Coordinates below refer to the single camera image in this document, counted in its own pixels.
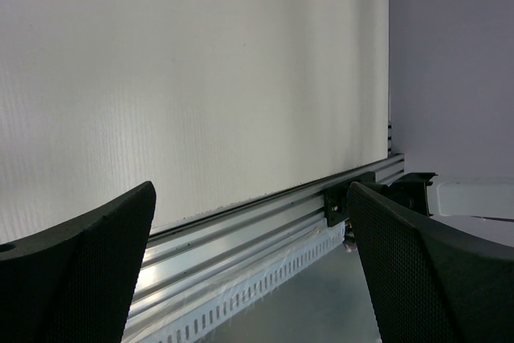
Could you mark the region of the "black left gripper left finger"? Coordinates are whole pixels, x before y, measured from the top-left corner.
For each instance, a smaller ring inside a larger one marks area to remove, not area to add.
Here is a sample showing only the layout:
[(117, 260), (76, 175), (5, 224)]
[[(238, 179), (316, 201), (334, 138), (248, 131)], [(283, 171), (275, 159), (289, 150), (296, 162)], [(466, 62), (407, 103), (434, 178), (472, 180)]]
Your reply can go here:
[(3, 342), (119, 342), (156, 206), (144, 182), (1, 246)]

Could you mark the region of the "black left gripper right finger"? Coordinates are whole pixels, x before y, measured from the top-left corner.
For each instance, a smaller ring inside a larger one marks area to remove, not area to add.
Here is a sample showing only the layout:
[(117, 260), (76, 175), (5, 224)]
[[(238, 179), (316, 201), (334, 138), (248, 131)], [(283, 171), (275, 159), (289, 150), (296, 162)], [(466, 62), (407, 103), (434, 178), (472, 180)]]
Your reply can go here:
[(511, 342), (513, 249), (354, 182), (348, 210), (384, 342)]

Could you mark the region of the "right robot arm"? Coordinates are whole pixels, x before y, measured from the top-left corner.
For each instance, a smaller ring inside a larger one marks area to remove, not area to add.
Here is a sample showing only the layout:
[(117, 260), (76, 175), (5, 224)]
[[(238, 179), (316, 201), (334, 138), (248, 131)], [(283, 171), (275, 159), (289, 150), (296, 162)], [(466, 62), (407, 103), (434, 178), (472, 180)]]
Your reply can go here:
[(434, 172), (406, 174), (381, 194), (425, 216), (466, 216), (511, 223), (511, 178), (456, 178)]

